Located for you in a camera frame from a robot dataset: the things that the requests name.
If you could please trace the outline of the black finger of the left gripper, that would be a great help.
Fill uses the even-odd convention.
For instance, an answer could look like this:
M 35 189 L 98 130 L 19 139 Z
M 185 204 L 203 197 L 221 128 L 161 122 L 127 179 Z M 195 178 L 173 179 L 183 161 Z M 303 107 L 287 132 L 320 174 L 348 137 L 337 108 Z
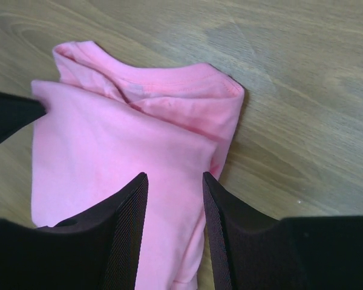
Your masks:
M 0 92 L 0 144 L 46 113 L 37 100 Z

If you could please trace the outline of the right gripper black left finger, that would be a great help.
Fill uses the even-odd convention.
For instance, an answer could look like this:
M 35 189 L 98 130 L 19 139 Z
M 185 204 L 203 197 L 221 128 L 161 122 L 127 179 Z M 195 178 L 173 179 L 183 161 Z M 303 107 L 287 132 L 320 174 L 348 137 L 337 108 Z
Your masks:
M 140 173 L 53 227 L 0 218 L 0 289 L 134 289 L 147 198 Z

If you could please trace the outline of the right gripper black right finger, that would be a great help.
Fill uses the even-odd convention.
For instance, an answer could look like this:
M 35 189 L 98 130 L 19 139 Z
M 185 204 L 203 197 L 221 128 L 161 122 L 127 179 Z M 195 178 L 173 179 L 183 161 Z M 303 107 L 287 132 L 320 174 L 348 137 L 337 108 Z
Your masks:
M 276 220 L 203 174 L 216 289 L 363 289 L 363 216 Z

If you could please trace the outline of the light pink t shirt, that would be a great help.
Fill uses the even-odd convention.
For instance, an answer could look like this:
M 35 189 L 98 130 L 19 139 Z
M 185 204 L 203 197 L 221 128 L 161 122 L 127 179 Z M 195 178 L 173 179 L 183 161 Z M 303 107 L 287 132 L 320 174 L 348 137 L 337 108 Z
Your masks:
M 92 41 L 53 49 L 60 79 L 35 80 L 31 218 L 53 226 L 149 179 L 137 289 L 196 289 L 204 248 L 202 175 L 219 177 L 244 89 L 207 63 L 135 68 Z

